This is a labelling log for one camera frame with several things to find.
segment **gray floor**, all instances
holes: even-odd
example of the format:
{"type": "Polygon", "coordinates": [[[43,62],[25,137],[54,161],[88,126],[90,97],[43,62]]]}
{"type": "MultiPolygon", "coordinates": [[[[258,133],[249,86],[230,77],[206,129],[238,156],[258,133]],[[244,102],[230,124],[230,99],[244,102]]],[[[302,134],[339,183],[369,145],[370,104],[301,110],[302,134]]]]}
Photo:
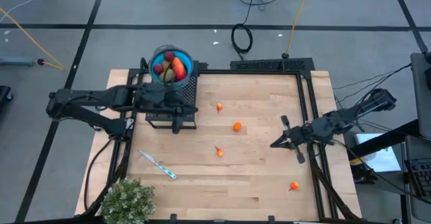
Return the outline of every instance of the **gray floor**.
{"type": "MultiPolygon", "coordinates": [[[[0,0],[4,9],[25,0],[0,0]]],[[[95,0],[35,0],[12,16],[27,24],[86,24],[95,0]]],[[[291,25],[301,0],[279,0],[265,11],[251,9],[249,24],[291,25]]],[[[431,26],[431,0],[405,0],[418,26],[431,26]]],[[[102,0],[95,24],[236,24],[247,6],[238,0],[102,0]]],[[[408,26],[397,0],[307,0],[300,25],[309,26],[408,26]]],[[[46,58],[19,30],[0,30],[0,55],[46,58]]],[[[2,112],[0,124],[0,223],[15,219],[44,143],[50,120],[44,109],[48,93],[64,86],[83,30],[28,30],[66,67],[2,67],[0,85],[9,85],[14,101],[2,112]]],[[[246,59],[276,59],[286,49],[289,31],[254,30],[254,44],[246,59]]],[[[431,32],[422,32],[431,46],[431,32]]],[[[238,44],[247,39],[238,32],[238,44]]],[[[92,30],[81,59],[73,89],[104,89],[111,69],[138,67],[141,57],[150,58],[155,47],[173,44],[212,69],[227,69],[238,60],[230,42],[230,30],[92,30]]],[[[386,73],[409,63],[419,51],[411,32],[295,31],[291,57],[312,57],[318,70],[328,70],[335,86],[386,73]]],[[[367,116],[368,120],[394,128],[416,118],[410,70],[384,84],[397,99],[391,112],[367,116]]],[[[343,97],[361,85],[336,90],[343,97]]],[[[348,98],[354,104],[365,91],[348,98]]],[[[366,128],[368,132],[379,132],[366,128]]],[[[75,210],[93,132],[79,122],[62,122],[27,221],[71,217],[75,210]]],[[[399,197],[358,186],[363,216],[388,222],[399,218],[399,197]]]]}

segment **green plant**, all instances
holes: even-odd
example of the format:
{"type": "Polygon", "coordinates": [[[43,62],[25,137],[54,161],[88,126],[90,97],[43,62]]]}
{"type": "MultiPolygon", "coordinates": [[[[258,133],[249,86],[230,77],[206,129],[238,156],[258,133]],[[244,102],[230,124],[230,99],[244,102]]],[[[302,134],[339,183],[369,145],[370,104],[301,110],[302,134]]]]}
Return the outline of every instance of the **green plant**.
{"type": "Polygon", "coordinates": [[[125,178],[108,190],[100,209],[107,224],[142,224],[154,214],[154,187],[125,178]]]}

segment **metal grate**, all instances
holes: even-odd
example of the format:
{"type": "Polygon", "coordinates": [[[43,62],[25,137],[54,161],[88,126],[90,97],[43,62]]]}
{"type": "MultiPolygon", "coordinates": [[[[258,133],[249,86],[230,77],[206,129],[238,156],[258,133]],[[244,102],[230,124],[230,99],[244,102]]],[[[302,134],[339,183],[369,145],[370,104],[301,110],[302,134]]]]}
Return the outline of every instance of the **metal grate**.
{"type": "MultiPolygon", "coordinates": [[[[190,75],[189,82],[181,88],[180,92],[184,97],[184,101],[186,104],[195,106],[196,105],[196,91],[197,91],[197,72],[198,72],[198,63],[195,62],[195,66],[193,67],[192,75],[190,75]]],[[[167,114],[154,114],[147,113],[145,115],[146,121],[172,121],[173,118],[171,115],[167,114]]],[[[183,117],[184,122],[194,122],[195,115],[190,114],[183,117]]]]}
{"type": "Polygon", "coordinates": [[[286,71],[313,71],[314,63],[311,58],[303,59],[265,59],[249,61],[232,61],[231,69],[242,70],[282,70],[282,64],[286,71]]]}
{"type": "Polygon", "coordinates": [[[431,158],[405,160],[415,192],[423,198],[431,198],[431,158]]]}

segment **wooden tabletop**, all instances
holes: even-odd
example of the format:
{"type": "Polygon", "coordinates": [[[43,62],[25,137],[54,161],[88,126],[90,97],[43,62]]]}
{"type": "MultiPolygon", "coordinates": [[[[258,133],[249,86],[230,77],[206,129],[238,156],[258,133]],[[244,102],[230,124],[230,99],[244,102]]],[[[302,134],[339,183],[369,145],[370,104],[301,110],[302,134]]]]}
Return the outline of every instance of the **wooden tabletop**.
{"type": "MultiPolygon", "coordinates": [[[[112,70],[107,87],[126,84],[128,70],[112,70]]],[[[319,114],[335,109],[329,74],[313,71],[312,82],[319,114]]],[[[311,107],[306,93],[309,117],[311,107]]],[[[197,87],[197,130],[154,129],[138,114],[127,175],[156,187],[156,214],[153,219],[225,219],[264,221],[274,215],[277,221],[318,221],[311,169],[299,164],[295,153],[272,149],[283,129],[280,116],[286,115],[291,126],[302,124],[298,88],[290,75],[206,75],[197,87]],[[222,103],[218,114],[216,104],[222,103]],[[232,126],[241,122],[234,132],[232,126]],[[216,148],[224,156],[216,155],[216,148]],[[138,149],[178,176],[173,180],[148,161],[138,149]],[[298,190],[288,191],[297,181],[298,190]]],[[[105,110],[103,115],[119,117],[105,110]]],[[[106,143],[104,132],[95,133],[90,162],[106,143]]],[[[103,189],[108,174],[113,144],[95,161],[90,174],[88,203],[103,189]]],[[[348,207],[360,216],[360,207],[350,171],[347,153],[341,145],[327,146],[327,158],[334,189],[348,207]]],[[[329,217],[326,191],[321,186],[326,216],[329,217]]],[[[84,211],[84,182],[76,213],[84,211]]]]}

